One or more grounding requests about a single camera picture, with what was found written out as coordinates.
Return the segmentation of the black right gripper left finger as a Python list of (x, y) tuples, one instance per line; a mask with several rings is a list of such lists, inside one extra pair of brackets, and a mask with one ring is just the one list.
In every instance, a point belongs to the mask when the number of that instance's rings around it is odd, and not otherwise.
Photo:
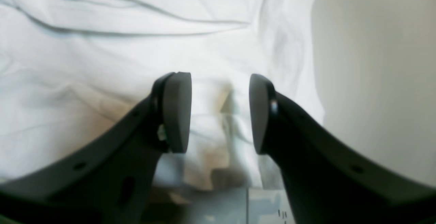
[(21, 224), (137, 224), (164, 153), (185, 153), (192, 79), (171, 72), (118, 123), (70, 156), (1, 184), (1, 215)]

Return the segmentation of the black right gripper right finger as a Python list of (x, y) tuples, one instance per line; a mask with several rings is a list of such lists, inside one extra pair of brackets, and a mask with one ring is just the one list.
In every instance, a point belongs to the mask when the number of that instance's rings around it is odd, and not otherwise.
[(256, 153), (279, 167), (295, 223), (435, 223), (434, 187), (357, 153), (263, 75), (250, 77), (249, 104)]

